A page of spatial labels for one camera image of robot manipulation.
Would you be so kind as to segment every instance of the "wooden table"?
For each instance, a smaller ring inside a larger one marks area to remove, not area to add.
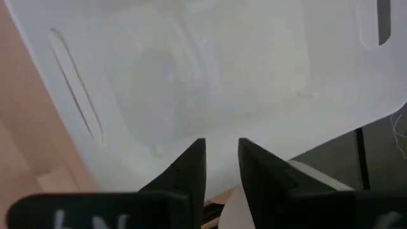
[[[0,2],[0,229],[17,199],[97,191],[4,4]]]

